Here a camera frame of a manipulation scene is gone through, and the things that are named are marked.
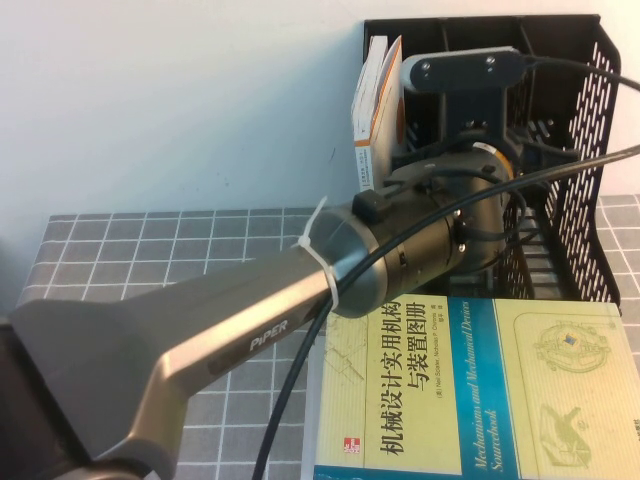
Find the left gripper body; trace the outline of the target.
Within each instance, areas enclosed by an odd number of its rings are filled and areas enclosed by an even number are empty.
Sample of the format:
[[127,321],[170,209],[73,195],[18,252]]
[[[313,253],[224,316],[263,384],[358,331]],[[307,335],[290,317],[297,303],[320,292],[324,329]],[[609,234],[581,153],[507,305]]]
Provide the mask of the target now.
[[509,105],[505,90],[441,96],[440,143],[444,150],[483,150],[507,171],[541,171],[576,161],[574,149],[547,145],[529,132],[529,111]]

